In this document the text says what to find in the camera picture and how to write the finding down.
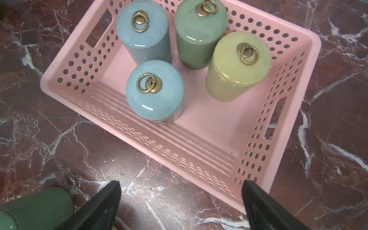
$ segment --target pink plastic basket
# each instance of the pink plastic basket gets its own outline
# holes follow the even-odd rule
[[[242,181],[256,181],[266,192],[271,188],[317,60],[320,39],[240,1],[222,0],[228,9],[225,33],[247,30],[259,35],[273,60],[262,82],[235,101],[219,102],[206,91],[207,68],[190,70],[178,59],[174,16],[180,1],[156,1],[167,10],[172,64],[185,83],[184,110],[177,121],[157,125],[138,117],[128,106],[125,85],[136,65],[115,32],[117,15],[127,4],[123,0],[94,1],[43,75],[41,88],[244,212]],[[112,22],[91,48],[86,39],[106,9]]]

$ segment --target basket hole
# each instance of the basket hole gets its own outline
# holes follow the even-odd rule
[[[275,110],[273,111],[273,114],[272,114],[271,119],[270,119],[270,124],[273,124],[273,126],[270,126],[270,125],[268,126],[268,128],[266,130],[266,133],[265,133],[265,136],[264,136],[265,139],[267,139],[267,140],[272,139],[272,136],[274,134],[275,128],[276,128],[277,123],[279,121],[281,112],[284,108],[285,102],[286,102],[286,97],[280,99],[276,103]]]
[[[96,46],[97,42],[100,40],[101,36],[108,28],[112,22],[113,16],[110,11],[106,9],[105,13],[101,16],[100,20],[97,22],[96,26],[93,28],[92,32],[86,39],[86,43],[92,48]]]

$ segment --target green object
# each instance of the green object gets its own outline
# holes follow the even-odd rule
[[[258,60],[245,64],[238,54],[238,45],[249,43],[258,51]],[[245,58],[251,62],[256,52]],[[248,32],[233,32],[217,44],[206,76],[209,94],[220,101],[232,101],[264,79],[271,67],[271,56],[267,45],[257,36]]]
[[[198,70],[208,66],[217,42],[220,40],[227,24],[225,6],[219,0],[217,12],[200,17],[196,6],[202,0],[183,1],[175,14],[176,41],[179,59],[186,67]],[[205,2],[212,11],[216,6]]]
[[[0,221],[6,212],[4,220],[12,224],[12,217],[19,230],[52,230],[73,214],[73,202],[67,191],[54,187],[6,203],[0,211]]]
[[[1,230],[18,230],[17,222],[14,218],[4,210],[0,210],[0,229]]]

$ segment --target ceramic jar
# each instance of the ceramic jar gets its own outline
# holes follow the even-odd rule
[[[169,20],[158,3],[129,3],[117,18],[116,32],[137,65],[149,60],[171,62]]]
[[[206,75],[208,93],[232,101],[263,80],[271,67],[267,45],[248,32],[232,32],[217,44]]]
[[[158,124],[170,124],[183,110],[184,82],[171,64],[147,61],[129,76],[126,96],[137,115]]]
[[[185,0],[175,14],[179,59],[189,69],[208,66],[227,24],[225,6],[219,0]]]

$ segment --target green ceramic jar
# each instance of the green ceramic jar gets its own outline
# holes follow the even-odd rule
[[[208,93],[232,101],[264,79],[271,67],[267,45],[248,32],[232,32],[217,44],[206,75]]]
[[[226,9],[219,0],[183,1],[175,14],[176,42],[183,65],[192,70],[208,66],[226,24]]]

